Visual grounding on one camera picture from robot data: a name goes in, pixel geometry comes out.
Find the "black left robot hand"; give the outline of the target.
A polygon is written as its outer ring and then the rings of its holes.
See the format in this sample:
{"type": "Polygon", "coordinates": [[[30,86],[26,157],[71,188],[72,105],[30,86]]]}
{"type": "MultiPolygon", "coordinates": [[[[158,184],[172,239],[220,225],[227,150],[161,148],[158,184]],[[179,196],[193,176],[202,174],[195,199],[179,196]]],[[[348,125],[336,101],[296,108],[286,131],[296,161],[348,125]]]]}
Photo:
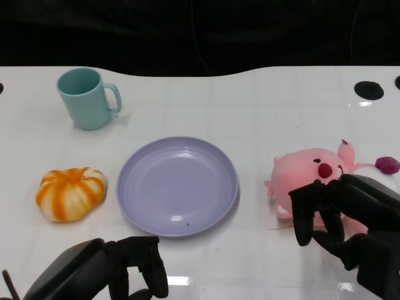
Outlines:
{"type": "Polygon", "coordinates": [[[104,288],[109,289],[111,299],[166,298],[168,279],[158,244],[156,236],[82,242],[57,257],[25,299],[93,299],[104,288]],[[133,267],[147,287],[130,294],[128,269],[133,267]]]}

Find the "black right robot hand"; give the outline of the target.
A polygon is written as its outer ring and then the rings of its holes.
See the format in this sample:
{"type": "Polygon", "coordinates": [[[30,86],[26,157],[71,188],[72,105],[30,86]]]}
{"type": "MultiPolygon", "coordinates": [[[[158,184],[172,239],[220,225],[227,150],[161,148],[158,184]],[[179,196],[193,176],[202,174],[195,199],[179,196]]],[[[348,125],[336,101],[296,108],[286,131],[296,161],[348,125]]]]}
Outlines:
{"type": "Polygon", "coordinates": [[[399,194],[370,177],[343,174],[289,192],[300,246],[314,239],[357,269],[358,283],[381,299],[399,299],[399,194]]]}

